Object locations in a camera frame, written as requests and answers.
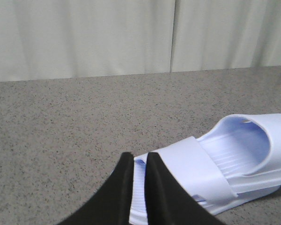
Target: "speckled surface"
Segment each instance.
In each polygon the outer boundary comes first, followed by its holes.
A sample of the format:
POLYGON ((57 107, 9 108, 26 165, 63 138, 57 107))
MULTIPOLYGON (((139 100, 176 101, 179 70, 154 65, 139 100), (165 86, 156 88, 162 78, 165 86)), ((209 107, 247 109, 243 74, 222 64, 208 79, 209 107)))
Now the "speckled surface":
MULTIPOLYGON (((0 225, 53 225, 121 152, 199 137, 232 113, 281 113, 281 67, 0 82, 0 225)), ((281 225, 281 189, 218 218, 281 225)))

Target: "white curtain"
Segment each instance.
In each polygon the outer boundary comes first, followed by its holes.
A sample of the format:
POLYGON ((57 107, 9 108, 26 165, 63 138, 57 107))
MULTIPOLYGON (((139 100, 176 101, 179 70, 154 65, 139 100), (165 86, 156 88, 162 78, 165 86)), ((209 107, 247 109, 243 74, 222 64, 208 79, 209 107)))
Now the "white curtain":
POLYGON ((281 0, 178 0, 172 72, 281 65, 281 0))
POLYGON ((0 81, 169 71, 173 0, 0 0, 0 81))
POLYGON ((281 0, 0 0, 0 81, 281 65, 281 0))

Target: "granite countertop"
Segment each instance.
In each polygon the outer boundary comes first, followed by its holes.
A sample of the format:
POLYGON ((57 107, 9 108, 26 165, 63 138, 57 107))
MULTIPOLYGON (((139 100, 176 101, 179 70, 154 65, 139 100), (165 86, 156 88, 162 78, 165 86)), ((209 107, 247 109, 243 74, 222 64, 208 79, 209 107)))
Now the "granite countertop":
MULTIPOLYGON (((53 225, 122 152, 199 137, 232 113, 281 113, 281 67, 0 82, 0 225, 53 225)), ((218 218, 281 225, 281 188, 218 218)))

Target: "black object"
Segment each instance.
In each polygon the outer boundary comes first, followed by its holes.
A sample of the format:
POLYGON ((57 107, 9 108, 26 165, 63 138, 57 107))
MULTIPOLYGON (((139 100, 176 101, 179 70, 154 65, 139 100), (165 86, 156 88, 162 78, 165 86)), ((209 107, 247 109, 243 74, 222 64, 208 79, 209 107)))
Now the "black object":
POLYGON ((124 152, 101 188, 58 225, 128 225, 133 188, 133 155, 124 152))
POLYGON ((225 225, 190 197, 155 152, 147 158, 145 199, 149 225, 225 225))

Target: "white slipper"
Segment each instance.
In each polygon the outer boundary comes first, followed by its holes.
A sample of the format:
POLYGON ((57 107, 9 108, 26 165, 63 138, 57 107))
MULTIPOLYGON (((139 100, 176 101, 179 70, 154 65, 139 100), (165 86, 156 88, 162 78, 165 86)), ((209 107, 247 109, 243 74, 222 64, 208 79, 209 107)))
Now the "white slipper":
MULTIPOLYGON (((154 152, 189 195, 218 214, 280 187, 281 114, 229 115, 198 139, 189 137, 154 152)), ((134 158, 133 225, 148 224, 146 160, 147 154, 134 158)))

